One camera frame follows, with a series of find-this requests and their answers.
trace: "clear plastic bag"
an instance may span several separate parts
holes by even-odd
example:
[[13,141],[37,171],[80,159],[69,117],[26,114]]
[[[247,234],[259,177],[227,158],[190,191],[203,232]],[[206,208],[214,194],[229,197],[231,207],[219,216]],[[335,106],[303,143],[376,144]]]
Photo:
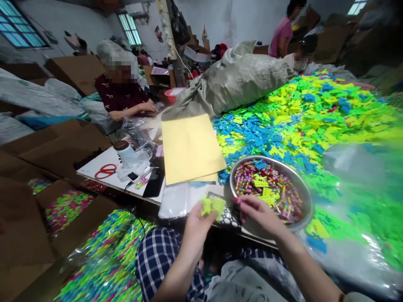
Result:
[[134,150],[141,148],[152,149],[152,140],[142,126],[149,120],[146,117],[124,117],[122,125],[124,133],[130,139],[130,144]]
[[315,216],[298,233],[328,273],[382,299],[397,299],[403,288],[402,151],[400,142],[326,150],[323,167],[340,180],[338,200],[313,195]]

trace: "black phone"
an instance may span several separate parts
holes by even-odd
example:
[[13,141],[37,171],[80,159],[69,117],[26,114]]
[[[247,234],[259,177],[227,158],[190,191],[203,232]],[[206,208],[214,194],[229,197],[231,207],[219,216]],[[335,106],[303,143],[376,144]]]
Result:
[[154,169],[151,171],[143,197],[158,197],[161,192],[162,182],[164,181],[165,171],[163,169]]

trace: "yellow envelope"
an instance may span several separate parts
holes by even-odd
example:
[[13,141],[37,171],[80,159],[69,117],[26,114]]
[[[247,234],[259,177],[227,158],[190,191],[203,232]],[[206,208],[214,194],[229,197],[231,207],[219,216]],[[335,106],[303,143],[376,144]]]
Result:
[[207,114],[162,122],[162,136],[167,185],[207,179],[227,167]]

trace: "woman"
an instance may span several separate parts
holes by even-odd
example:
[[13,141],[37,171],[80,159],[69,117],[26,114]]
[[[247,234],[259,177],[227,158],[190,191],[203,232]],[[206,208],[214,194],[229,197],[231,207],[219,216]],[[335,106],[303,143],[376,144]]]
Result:
[[153,101],[137,83],[139,75],[133,74],[137,62],[110,40],[98,45],[97,55],[105,66],[105,74],[96,79],[95,88],[112,120],[156,115]]
[[292,274],[301,290],[298,297],[293,294],[295,299],[301,300],[302,293],[305,300],[311,302],[372,301],[358,293],[345,295],[264,201],[248,195],[239,197],[236,202],[243,222],[254,219],[273,237],[289,272],[276,255],[246,249],[243,261],[227,262],[221,269],[221,276],[214,277],[209,284],[201,274],[199,260],[217,212],[202,217],[199,202],[189,214],[183,237],[172,229],[155,228],[140,243],[136,277],[145,301],[286,301],[274,289],[277,286],[266,282],[265,267],[259,267],[262,262],[257,258],[275,261],[283,271]]
[[142,49],[142,50],[140,50],[140,53],[147,57],[147,60],[150,63],[150,66],[154,66],[154,62],[152,61],[152,57],[148,54],[148,52],[146,52],[144,49]]
[[290,0],[290,4],[287,7],[287,15],[281,19],[280,24],[274,32],[269,56],[284,58],[287,55],[288,44],[293,37],[291,22],[297,19],[305,5],[306,0]]

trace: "hand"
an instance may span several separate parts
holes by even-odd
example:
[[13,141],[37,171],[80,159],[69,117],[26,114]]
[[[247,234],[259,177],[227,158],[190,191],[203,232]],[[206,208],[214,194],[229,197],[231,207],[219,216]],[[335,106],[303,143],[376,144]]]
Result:
[[267,203],[253,195],[243,195],[236,199],[241,210],[242,223],[249,216],[256,220],[271,236],[278,238],[288,229]]
[[202,217],[202,209],[203,203],[199,201],[191,210],[186,221],[181,250],[179,252],[196,263],[202,257],[207,233],[218,216],[218,212],[214,211],[210,215]]
[[141,103],[137,105],[139,107],[139,111],[152,111],[152,112],[157,112],[155,109],[154,103]]

